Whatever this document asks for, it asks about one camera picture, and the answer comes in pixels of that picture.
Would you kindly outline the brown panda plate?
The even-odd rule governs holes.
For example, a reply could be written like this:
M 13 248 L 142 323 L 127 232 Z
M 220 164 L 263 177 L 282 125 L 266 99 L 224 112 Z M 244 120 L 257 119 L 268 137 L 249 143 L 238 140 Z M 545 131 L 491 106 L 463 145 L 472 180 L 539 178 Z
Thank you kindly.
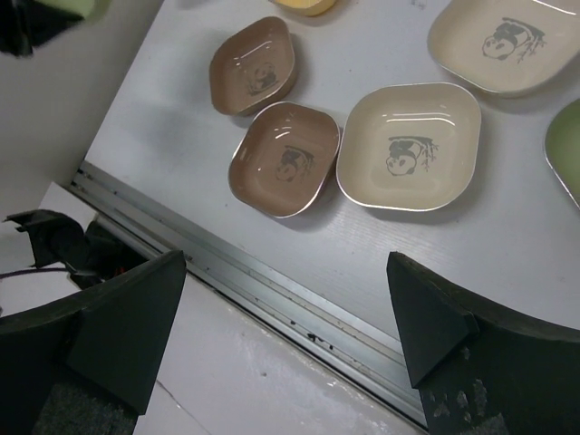
M 292 218 L 323 190 L 340 139 L 340 126 L 327 112 L 273 103 L 256 115 L 234 153 L 227 173 L 230 191 L 271 218 Z
M 227 116 L 249 116 L 282 100 L 294 87 L 293 39 L 286 22 L 264 17 L 230 36 L 209 65 L 213 107 Z

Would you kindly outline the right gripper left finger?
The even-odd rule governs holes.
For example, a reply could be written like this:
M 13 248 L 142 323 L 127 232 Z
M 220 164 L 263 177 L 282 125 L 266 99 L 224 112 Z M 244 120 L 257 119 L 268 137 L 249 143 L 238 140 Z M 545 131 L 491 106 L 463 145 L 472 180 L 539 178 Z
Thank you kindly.
M 150 403 L 186 278 L 170 251 L 1 320 L 4 434 L 132 434 Z

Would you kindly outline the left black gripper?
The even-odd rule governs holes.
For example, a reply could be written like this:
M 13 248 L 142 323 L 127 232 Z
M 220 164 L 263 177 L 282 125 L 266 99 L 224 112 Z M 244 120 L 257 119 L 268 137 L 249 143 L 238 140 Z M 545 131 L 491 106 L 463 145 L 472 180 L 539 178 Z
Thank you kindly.
M 44 1 L 1 2 L 1 53 L 30 57 L 34 49 L 72 29 L 86 13 Z

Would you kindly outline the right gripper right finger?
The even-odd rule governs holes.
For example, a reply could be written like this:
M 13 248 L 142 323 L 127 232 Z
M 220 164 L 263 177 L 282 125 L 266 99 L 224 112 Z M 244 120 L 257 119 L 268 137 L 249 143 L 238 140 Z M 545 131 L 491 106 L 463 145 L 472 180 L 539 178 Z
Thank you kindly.
M 576 434 L 579 332 L 456 285 L 403 253 L 386 273 L 431 434 Z

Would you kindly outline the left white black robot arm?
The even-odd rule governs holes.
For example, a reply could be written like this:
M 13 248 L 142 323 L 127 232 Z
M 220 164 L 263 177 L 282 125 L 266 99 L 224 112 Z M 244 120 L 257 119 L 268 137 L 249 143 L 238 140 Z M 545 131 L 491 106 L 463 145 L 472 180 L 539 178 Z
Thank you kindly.
M 26 58 L 75 26 L 101 18 L 108 1 L 3 1 L 1 53 Z M 28 236 L 34 263 L 2 278 L 66 272 L 81 290 L 120 276 L 146 262 L 143 255 L 97 223 L 87 229 L 64 213 L 35 209 L 5 219 Z

